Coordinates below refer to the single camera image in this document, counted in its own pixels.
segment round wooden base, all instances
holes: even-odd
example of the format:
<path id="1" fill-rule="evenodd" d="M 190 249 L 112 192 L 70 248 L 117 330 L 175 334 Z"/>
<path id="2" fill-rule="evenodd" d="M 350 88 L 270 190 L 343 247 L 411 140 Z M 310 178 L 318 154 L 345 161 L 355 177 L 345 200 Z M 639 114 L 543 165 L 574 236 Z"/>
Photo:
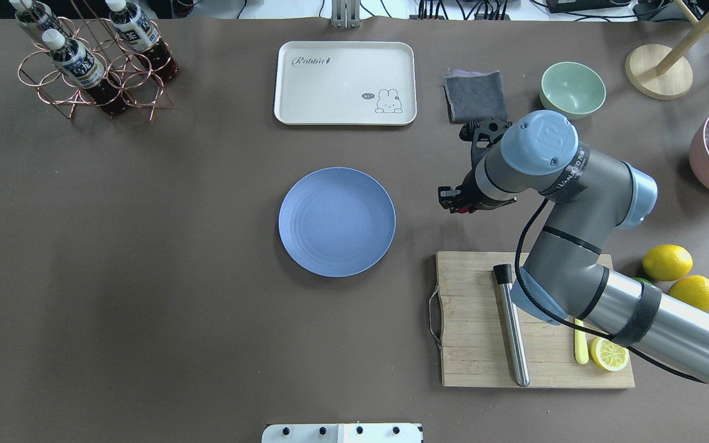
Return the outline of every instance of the round wooden base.
<path id="1" fill-rule="evenodd" d="M 644 45 L 628 54 L 625 75 L 642 94 L 659 100 L 675 100 L 691 89 L 694 81 L 691 65 L 681 57 L 666 73 L 658 74 L 655 67 L 672 48 L 664 45 Z"/>

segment blue joint cap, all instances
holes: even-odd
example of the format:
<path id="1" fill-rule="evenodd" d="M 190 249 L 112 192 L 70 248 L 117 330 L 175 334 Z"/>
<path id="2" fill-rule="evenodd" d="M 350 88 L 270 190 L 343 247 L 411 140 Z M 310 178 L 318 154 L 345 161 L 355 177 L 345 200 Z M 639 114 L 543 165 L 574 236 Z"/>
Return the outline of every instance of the blue joint cap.
<path id="1" fill-rule="evenodd" d="M 543 289 L 543 287 L 541 287 L 540 284 L 538 284 L 538 282 L 535 281 L 535 279 L 532 278 L 526 270 L 524 270 L 523 267 L 521 267 L 518 271 L 521 272 L 521 279 L 524 280 L 524 284 L 527 286 L 527 289 L 529 289 L 529 293 L 532 294 L 532 298 L 534 298 L 535 301 L 540 303 L 544 308 L 549 309 L 552 314 L 556 314 L 561 319 L 566 319 L 568 317 L 568 314 L 566 314 L 566 312 L 563 311 L 559 305 L 557 305 L 557 302 L 555 302 L 551 295 L 546 292 L 546 289 Z M 548 315 L 543 314 L 540 309 L 536 308 L 535 305 L 529 301 L 527 295 L 524 294 L 524 290 L 521 289 L 521 286 L 518 284 L 518 281 L 516 281 L 510 288 L 510 300 L 512 300 L 514 305 L 518 306 L 518 308 L 521 308 L 521 311 L 532 315 L 532 317 L 543 320 L 550 325 L 559 325 L 557 320 L 553 320 Z"/>
<path id="2" fill-rule="evenodd" d="M 618 229 L 636 228 L 652 211 L 652 208 L 655 207 L 655 200 L 658 199 L 658 186 L 655 184 L 655 180 L 628 163 L 625 165 L 628 166 L 628 171 L 631 173 L 633 194 L 631 206 L 628 208 L 625 218 L 617 225 Z"/>
<path id="3" fill-rule="evenodd" d="M 528 113 L 505 132 L 501 152 L 505 162 L 526 175 L 546 175 L 561 171 L 579 148 L 579 134 L 559 112 L 539 110 Z"/>

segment tabletop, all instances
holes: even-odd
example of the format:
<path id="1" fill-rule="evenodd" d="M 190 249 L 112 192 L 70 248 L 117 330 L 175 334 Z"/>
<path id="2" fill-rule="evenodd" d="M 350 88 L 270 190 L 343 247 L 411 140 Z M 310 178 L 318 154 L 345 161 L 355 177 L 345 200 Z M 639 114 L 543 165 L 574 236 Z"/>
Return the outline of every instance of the tabletop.
<path id="1" fill-rule="evenodd" d="M 514 121 L 540 109 L 549 65 L 596 70 L 607 101 L 575 123 L 580 139 L 659 186 L 653 213 L 603 252 L 636 275 L 647 249 L 681 244 L 709 277 L 709 190 L 687 162 L 709 115 L 709 36 L 687 53 L 690 92 L 661 102 L 628 83 L 623 63 L 642 44 L 673 46 L 683 23 L 160 26 L 182 68 L 167 87 L 174 108 L 152 123 L 90 108 L 67 121 L 17 81 L 33 48 L 0 20 L 0 441 L 259 441 L 270 423 L 355 421 L 423 423 L 426 441 L 709 441 L 709 386 L 639 359 L 634 389 L 443 387 L 425 323 L 436 252 L 514 250 L 540 202 L 439 207 L 436 187 L 469 170 L 447 117 L 451 68 L 500 70 Z M 276 59 L 290 40 L 407 43 L 417 118 L 279 123 Z M 329 166 L 376 178 L 396 208 L 388 253 L 352 277 L 310 274 L 278 235 L 289 188 Z"/>

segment wooden stand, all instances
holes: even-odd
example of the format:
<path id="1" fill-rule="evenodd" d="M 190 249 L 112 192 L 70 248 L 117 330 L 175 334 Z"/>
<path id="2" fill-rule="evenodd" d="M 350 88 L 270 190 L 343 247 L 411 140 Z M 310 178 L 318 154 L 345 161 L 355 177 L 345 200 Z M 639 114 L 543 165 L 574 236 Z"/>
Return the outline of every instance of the wooden stand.
<path id="1" fill-rule="evenodd" d="M 682 0 L 675 0 L 675 3 L 687 10 Z M 709 12 L 694 23 L 690 33 L 675 48 L 649 44 L 631 51 L 625 59 L 625 75 L 636 89 L 652 98 L 673 100 L 682 97 L 693 84 L 693 71 L 683 54 L 705 33 L 709 33 Z"/>

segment black muddler tip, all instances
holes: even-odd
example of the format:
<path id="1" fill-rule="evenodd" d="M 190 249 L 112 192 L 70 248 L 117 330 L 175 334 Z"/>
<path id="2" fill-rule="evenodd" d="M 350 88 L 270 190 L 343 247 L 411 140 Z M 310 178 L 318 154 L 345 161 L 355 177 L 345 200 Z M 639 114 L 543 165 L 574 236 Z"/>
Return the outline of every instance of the black muddler tip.
<path id="1" fill-rule="evenodd" d="M 510 265 L 507 263 L 495 266 L 494 275 L 497 277 L 497 284 L 510 284 L 513 282 Z"/>

